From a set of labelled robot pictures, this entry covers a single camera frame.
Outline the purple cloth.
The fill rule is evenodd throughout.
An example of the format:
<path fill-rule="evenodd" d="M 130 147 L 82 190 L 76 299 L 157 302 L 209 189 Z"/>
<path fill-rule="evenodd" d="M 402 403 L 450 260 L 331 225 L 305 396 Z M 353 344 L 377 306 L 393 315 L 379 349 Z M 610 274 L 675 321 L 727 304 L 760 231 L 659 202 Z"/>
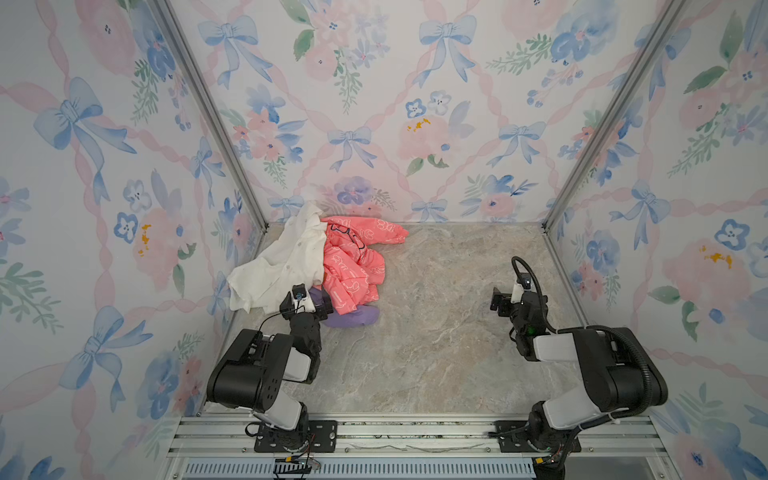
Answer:
<path fill-rule="evenodd" d="M 375 324 L 379 320 L 380 310 L 375 306 L 360 305 L 356 310 L 347 314 L 340 314 L 334 308 L 329 294 L 320 288 L 312 287 L 309 290 L 313 304 L 317 311 L 322 311 L 325 317 L 321 323 L 330 328 L 356 328 Z"/>

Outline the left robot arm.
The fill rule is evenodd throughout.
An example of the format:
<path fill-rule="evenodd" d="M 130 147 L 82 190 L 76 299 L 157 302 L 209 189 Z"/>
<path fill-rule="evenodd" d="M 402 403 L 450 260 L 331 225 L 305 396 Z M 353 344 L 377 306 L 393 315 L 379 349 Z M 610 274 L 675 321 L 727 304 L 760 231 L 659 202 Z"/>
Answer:
<path fill-rule="evenodd" d="M 243 329 L 209 377 L 206 396 L 257 420 L 245 427 L 257 453 L 332 453 L 338 422 L 312 420 L 307 406 L 282 390 L 285 382 L 312 383 L 321 364 L 321 322 L 334 308 L 327 292 L 295 285 L 279 307 L 287 334 Z"/>

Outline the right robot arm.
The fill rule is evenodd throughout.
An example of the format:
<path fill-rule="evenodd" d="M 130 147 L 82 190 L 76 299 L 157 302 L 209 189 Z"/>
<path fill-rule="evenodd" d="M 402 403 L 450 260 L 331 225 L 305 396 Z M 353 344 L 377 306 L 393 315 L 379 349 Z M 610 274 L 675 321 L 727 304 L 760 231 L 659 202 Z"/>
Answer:
<path fill-rule="evenodd" d="M 511 293 L 495 288 L 490 309 L 511 321 L 509 336 L 524 360 L 572 363 L 581 383 L 535 403 L 524 422 L 496 421 L 488 436 L 505 453 L 539 453 L 534 469 L 560 478 L 566 459 L 580 448 L 580 433 L 664 404 L 668 387 L 630 329 L 592 325 L 551 331 L 547 301 L 520 285 Z"/>

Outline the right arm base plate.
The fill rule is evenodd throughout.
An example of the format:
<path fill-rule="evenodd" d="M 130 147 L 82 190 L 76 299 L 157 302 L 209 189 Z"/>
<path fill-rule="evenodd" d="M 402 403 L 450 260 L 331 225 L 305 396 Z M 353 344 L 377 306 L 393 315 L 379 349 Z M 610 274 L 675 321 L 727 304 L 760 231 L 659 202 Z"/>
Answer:
<path fill-rule="evenodd" d="M 488 437 L 495 439 L 502 453 L 562 453 L 569 432 L 546 426 L 530 426 L 522 420 L 497 420 Z"/>

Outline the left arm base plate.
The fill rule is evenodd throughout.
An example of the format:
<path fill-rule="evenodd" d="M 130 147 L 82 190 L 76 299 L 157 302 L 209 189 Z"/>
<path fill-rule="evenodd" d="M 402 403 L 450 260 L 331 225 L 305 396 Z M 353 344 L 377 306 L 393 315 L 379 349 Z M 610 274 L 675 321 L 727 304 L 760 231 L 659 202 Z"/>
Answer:
<path fill-rule="evenodd" d="M 284 430 L 252 422 L 245 427 L 254 439 L 256 453 L 334 453 L 338 436 L 335 420 L 300 420 L 294 430 Z"/>

